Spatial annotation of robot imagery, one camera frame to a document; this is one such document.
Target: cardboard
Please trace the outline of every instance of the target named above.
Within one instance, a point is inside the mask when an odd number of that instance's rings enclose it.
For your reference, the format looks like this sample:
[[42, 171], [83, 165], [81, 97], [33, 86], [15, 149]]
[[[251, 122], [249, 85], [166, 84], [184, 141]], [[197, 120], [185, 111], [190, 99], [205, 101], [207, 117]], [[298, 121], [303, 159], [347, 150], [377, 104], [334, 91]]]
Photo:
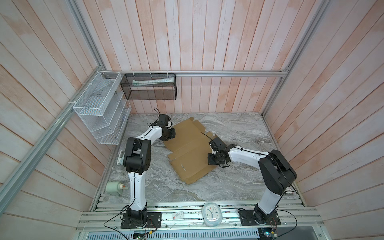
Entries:
[[214, 169], [215, 165], [208, 165], [208, 153], [212, 152], [207, 134], [214, 138], [211, 132], [205, 132], [205, 127], [193, 117], [174, 126], [175, 138], [164, 141], [165, 146], [173, 153], [168, 155], [170, 163], [186, 184], [191, 184]]

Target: marble tabletop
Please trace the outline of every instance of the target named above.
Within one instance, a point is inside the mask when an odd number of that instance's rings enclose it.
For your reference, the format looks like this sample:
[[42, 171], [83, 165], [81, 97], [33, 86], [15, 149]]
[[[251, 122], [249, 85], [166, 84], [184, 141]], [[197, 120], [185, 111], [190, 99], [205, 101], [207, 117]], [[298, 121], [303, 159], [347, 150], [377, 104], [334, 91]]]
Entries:
[[[258, 113], [173, 113], [177, 124], [190, 117], [199, 120], [207, 131], [216, 133], [225, 143], [237, 144], [255, 151], [271, 151], [275, 145]], [[156, 114], [131, 114], [120, 150], [125, 150], [128, 137], [148, 129]], [[146, 199], [153, 202], [260, 200], [266, 188], [261, 172], [251, 166], [230, 162], [231, 167], [215, 168], [192, 184], [182, 182], [169, 163], [168, 150], [162, 141], [151, 146], [151, 165], [146, 175]], [[122, 195], [106, 194], [103, 203], [129, 203], [129, 178], [124, 166], [113, 165], [109, 181], [120, 181], [127, 188]]]

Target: black metal plate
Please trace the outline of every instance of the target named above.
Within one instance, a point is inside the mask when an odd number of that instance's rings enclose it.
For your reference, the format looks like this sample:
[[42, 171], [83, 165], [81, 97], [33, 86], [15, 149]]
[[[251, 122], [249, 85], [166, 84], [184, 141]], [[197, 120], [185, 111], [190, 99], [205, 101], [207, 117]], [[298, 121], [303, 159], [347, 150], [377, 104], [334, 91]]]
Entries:
[[[240, 210], [241, 214], [245, 217], [242, 219], [240, 217], [241, 225], [242, 226], [258, 226], [259, 224], [254, 221], [253, 211], [254, 210]], [[276, 221], [276, 225], [281, 225], [280, 218], [278, 217], [276, 209], [272, 212], [271, 216], [267, 220], [266, 225], [274, 225]]]
[[[149, 212], [147, 227], [148, 228], [160, 228], [161, 226], [161, 212]], [[127, 212], [122, 216], [121, 226], [122, 229], [137, 228], [131, 221], [127, 219]]]

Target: clock face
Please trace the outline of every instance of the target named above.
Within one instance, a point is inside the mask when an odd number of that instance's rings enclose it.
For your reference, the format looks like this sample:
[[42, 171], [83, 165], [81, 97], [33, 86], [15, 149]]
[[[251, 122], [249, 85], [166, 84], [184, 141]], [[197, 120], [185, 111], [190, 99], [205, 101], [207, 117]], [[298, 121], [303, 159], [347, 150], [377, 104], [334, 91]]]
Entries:
[[216, 205], [208, 205], [205, 207], [205, 217], [208, 221], [214, 222], [220, 218], [221, 210]]
[[204, 205], [202, 214], [204, 217], [204, 222], [208, 227], [217, 226], [223, 220], [220, 207], [213, 202]]

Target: alarm clock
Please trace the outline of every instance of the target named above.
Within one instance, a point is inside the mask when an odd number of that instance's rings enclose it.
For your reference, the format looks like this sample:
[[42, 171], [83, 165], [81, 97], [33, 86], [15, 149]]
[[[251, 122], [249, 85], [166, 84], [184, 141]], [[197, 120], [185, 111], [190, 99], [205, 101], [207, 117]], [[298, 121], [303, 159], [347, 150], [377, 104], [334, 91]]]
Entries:
[[220, 207], [213, 202], [209, 202], [204, 205], [202, 209], [204, 222], [208, 227], [214, 227], [221, 223], [223, 220], [223, 214]]

